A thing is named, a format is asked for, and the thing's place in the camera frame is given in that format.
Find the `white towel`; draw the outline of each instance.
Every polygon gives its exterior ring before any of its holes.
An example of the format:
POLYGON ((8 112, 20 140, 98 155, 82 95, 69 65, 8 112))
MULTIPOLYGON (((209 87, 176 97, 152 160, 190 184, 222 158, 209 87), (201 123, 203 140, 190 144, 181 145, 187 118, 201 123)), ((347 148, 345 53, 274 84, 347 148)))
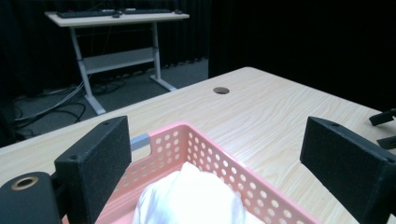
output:
POLYGON ((246 211, 240 196, 217 176, 189 162, 180 171, 147 186, 133 224, 242 224, 246 211))

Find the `black backdrop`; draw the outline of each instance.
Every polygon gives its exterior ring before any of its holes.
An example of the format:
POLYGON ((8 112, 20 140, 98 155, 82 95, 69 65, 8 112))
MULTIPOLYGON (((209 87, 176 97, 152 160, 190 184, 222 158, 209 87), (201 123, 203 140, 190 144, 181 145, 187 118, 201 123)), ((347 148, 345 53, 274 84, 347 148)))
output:
POLYGON ((213 1, 209 76, 252 66, 389 110, 396 106, 395 11, 394 1, 213 1))
MULTIPOLYGON (((9 97, 34 96, 43 89, 79 83, 78 65, 68 28, 60 28, 45 11, 93 7, 174 9, 173 0, 2 0, 0 1, 0 78, 9 97)), ((209 0, 179 0, 190 14, 184 21, 159 22, 162 66, 193 62, 208 56, 209 0)), ((78 29, 84 56, 134 49, 151 44, 147 25, 78 29)))

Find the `desk leg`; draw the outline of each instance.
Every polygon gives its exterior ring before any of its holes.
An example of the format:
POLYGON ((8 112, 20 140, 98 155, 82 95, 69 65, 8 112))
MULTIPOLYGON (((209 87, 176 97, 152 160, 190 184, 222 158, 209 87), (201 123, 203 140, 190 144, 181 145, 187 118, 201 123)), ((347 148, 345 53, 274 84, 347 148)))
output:
POLYGON ((82 56, 81 56, 81 52, 79 51, 78 41, 76 37, 76 30, 74 28, 70 28, 70 35, 72 36, 73 46, 77 55, 79 72, 81 73, 82 81, 84 82, 84 88, 86 92, 85 99, 87 99, 88 103, 90 103, 90 105, 92 106, 93 110, 96 112, 97 115, 105 114, 106 111, 103 109, 103 107, 99 104, 99 102, 92 94, 91 84, 90 81, 88 80, 88 75, 85 70, 84 62, 82 61, 82 56))
POLYGON ((160 47, 158 44, 157 22, 152 23, 152 55, 154 57, 155 75, 151 76, 151 78, 169 91, 175 91, 175 87, 161 78, 160 47))

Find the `black keyboard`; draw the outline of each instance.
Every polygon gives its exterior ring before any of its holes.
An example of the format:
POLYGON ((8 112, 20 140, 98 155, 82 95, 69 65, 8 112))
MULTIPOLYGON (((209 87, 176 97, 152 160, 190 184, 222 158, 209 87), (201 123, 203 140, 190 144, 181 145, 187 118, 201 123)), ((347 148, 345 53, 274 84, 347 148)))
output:
POLYGON ((114 11, 74 11, 74 12, 57 12, 60 18, 71 19, 71 18, 82 18, 82 17, 100 17, 100 16, 111 16, 114 11))
POLYGON ((152 13, 171 13, 172 11, 164 8, 151 8, 151 9, 124 9, 123 14, 152 14, 152 13))

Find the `desk shelf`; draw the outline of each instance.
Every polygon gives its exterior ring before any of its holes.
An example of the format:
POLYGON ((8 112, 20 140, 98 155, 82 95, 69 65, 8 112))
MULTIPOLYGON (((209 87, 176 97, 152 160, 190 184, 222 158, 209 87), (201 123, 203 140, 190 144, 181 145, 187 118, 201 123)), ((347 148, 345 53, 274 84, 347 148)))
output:
POLYGON ((87 74, 150 62, 154 62, 153 48, 134 49, 83 59, 87 74))

